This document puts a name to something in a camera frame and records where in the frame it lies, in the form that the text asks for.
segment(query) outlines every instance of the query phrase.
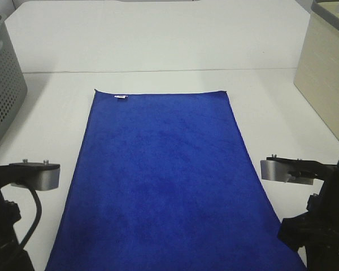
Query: gray plastic basket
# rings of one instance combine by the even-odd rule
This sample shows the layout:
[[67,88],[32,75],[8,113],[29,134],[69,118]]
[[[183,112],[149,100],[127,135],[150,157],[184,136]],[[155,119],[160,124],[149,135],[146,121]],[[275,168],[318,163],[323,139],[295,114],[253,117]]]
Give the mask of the gray plastic basket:
[[27,85],[4,20],[5,16],[0,14],[0,140],[27,94]]

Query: microfiber towel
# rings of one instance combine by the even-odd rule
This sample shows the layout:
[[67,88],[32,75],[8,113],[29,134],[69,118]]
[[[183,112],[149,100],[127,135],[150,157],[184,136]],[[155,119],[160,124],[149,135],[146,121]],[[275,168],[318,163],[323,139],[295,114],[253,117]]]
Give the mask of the microfiber towel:
[[96,91],[46,271],[305,270],[279,227],[226,92]]

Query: white wall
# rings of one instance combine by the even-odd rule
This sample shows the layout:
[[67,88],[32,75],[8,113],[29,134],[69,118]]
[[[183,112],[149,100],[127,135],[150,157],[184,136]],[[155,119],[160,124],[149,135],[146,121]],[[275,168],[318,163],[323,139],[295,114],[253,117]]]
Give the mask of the white wall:
[[0,12],[6,16],[10,16],[14,12],[15,8],[12,0],[0,0]]
[[[16,8],[18,8],[22,3],[28,1],[43,1],[43,0],[12,0]],[[119,0],[122,2],[165,2],[165,1],[193,1],[193,0]]]

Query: white tabletop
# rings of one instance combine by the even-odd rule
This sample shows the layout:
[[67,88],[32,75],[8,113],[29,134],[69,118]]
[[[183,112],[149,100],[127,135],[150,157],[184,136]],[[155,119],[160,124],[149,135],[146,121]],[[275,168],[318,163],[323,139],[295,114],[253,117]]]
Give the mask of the white tabletop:
[[[94,97],[94,88],[109,93],[201,93],[226,90],[255,169],[273,153],[286,158],[335,163],[339,142],[292,83],[295,69],[262,71],[195,71],[72,73],[25,75],[28,96],[0,145],[0,165],[21,161],[61,164],[60,185],[39,193],[42,220],[26,246],[36,271],[51,251],[71,183]],[[262,181],[280,219],[306,211],[314,186]],[[22,238],[35,214],[30,193],[3,189],[16,201],[22,220],[15,228]]]
[[6,25],[23,72],[295,68],[295,0],[25,2]]
[[[42,220],[26,246],[36,271],[44,270],[54,243],[94,88],[128,94],[226,90],[259,175],[260,160],[273,153],[335,163],[339,142],[293,85],[308,19],[294,0],[21,5],[6,25],[28,96],[0,143],[0,165],[23,158],[61,164],[59,188],[39,193]],[[305,212],[322,183],[262,185],[282,219]],[[22,238],[34,202],[24,189],[8,186],[3,193],[20,206],[23,218],[15,229]]]

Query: towel tag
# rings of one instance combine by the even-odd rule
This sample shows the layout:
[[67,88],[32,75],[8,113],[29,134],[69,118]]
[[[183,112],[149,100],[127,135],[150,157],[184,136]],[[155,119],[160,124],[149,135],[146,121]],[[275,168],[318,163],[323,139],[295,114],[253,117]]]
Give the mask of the towel tag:
[[125,99],[128,95],[114,95],[114,98]]

